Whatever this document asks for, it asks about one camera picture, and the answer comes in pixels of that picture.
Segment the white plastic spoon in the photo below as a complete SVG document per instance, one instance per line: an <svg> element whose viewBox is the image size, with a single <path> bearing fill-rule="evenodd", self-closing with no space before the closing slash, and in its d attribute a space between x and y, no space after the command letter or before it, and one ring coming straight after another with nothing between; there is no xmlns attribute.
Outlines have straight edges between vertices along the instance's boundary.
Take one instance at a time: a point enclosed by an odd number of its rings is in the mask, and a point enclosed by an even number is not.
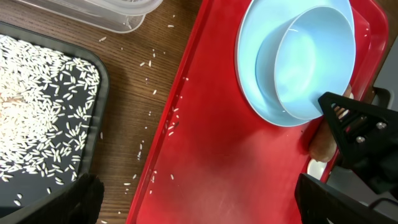
<svg viewBox="0 0 398 224"><path fill-rule="evenodd" d="M307 174L316 178L317 180L320 180L326 169L326 166L326 162L319 162L315 159L311 159L307 166Z"/></svg>

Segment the light blue bowl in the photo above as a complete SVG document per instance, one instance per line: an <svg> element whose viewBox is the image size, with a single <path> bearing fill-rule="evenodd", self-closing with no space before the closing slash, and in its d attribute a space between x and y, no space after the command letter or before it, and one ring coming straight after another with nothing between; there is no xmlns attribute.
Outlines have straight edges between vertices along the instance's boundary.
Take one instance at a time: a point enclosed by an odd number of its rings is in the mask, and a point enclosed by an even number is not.
<svg viewBox="0 0 398 224"><path fill-rule="evenodd" d="M279 126L298 126L322 115L318 98L342 95L351 79L356 44L345 16L315 6L266 34L255 75Z"/></svg>

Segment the light blue plate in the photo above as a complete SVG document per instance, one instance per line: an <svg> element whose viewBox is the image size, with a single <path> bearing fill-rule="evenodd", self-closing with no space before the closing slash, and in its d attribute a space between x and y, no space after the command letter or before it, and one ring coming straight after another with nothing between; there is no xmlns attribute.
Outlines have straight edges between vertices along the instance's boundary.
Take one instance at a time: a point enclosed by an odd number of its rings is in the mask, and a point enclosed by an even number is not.
<svg viewBox="0 0 398 224"><path fill-rule="evenodd" d="M315 6L331 6L339 10L347 18L355 35L353 12L348 0L256 0L250 3L241 21L235 51L239 85L252 109L273 125L279 126L272 117L271 105L263 98L256 81L259 47L273 28Z"/></svg>

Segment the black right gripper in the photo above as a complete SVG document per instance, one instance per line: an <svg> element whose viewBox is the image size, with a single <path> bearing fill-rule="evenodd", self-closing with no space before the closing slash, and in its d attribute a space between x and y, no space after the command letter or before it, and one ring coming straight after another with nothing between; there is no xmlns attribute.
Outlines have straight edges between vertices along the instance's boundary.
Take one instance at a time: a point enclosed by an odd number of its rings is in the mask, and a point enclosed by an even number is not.
<svg viewBox="0 0 398 224"><path fill-rule="evenodd" d="M318 99L348 167L376 194L397 188L397 112L331 92Z"/></svg>

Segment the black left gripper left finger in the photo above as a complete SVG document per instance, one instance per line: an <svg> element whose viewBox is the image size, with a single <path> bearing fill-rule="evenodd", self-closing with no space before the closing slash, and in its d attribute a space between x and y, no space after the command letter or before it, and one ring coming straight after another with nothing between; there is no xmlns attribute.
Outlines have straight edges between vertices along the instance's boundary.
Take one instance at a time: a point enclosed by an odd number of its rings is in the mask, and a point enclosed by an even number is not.
<svg viewBox="0 0 398 224"><path fill-rule="evenodd" d="M84 174L65 190L34 208L24 208L22 224L94 224L104 198L104 183L93 174Z"/></svg>

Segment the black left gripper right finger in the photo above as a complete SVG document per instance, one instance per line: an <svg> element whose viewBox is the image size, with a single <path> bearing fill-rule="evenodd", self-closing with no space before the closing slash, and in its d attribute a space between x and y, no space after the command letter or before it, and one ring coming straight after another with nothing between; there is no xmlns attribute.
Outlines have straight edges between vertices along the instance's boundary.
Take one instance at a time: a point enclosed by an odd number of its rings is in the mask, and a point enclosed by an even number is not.
<svg viewBox="0 0 398 224"><path fill-rule="evenodd" d="M397 224L397 221L374 209L383 201L393 205L397 202L381 198L365 206L304 173L298 177L295 201L303 224Z"/></svg>

